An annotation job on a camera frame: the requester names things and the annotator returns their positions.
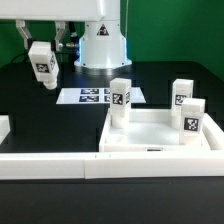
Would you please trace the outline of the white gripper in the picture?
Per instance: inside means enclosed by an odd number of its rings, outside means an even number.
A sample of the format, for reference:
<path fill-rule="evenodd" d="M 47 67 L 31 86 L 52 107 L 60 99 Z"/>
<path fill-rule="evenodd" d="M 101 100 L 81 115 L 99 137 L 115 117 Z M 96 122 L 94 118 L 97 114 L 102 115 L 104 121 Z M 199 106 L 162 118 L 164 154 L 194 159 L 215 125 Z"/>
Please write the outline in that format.
<path fill-rule="evenodd" d="M 100 21 L 105 15 L 105 0 L 0 0 L 0 19 L 17 20 L 27 50 L 33 39 L 24 20 L 56 21 L 52 49 L 59 51 L 66 34 L 65 21 Z"/>

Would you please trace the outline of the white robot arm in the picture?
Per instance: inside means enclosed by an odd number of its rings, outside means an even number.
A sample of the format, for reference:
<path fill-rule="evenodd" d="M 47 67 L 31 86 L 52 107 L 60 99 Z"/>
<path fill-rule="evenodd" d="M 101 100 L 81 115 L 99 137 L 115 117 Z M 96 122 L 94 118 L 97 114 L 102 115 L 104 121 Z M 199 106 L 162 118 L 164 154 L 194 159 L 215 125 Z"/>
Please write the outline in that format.
<path fill-rule="evenodd" d="M 16 22 L 41 81 L 52 80 L 59 72 L 55 52 L 60 49 L 60 39 L 70 22 L 85 24 L 84 35 L 78 41 L 76 68 L 110 75 L 131 64 L 126 38 L 120 31 L 120 0 L 0 0 L 0 20 Z M 34 41 L 26 26 L 28 21 L 53 21 L 54 41 Z"/>

